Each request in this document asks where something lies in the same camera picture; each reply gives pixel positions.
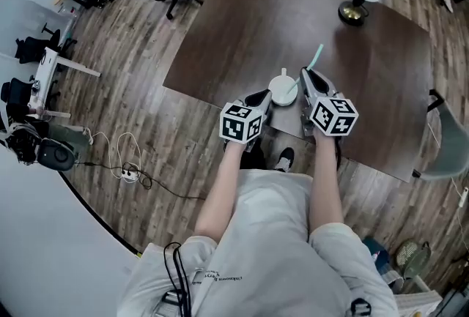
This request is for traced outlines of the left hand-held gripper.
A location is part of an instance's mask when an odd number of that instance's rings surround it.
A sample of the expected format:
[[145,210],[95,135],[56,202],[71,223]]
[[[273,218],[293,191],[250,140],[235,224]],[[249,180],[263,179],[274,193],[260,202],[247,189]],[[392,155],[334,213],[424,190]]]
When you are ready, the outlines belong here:
[[271,101],[271,90],[264,89],[225,104],[220,115],[219,137],[225,144],[245,145],[245,151],[250,152],[270,118]]

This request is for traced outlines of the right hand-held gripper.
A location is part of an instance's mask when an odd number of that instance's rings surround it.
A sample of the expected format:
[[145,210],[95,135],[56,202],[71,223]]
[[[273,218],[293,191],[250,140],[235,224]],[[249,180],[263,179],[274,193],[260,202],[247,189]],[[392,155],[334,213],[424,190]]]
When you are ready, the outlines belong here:
[[304,135],[312,136],[317,128],[328,137],[348,136],[359,117],[351,100],[321,72],[306,67],[300,71],[300,85],[306,99],[300,116]]

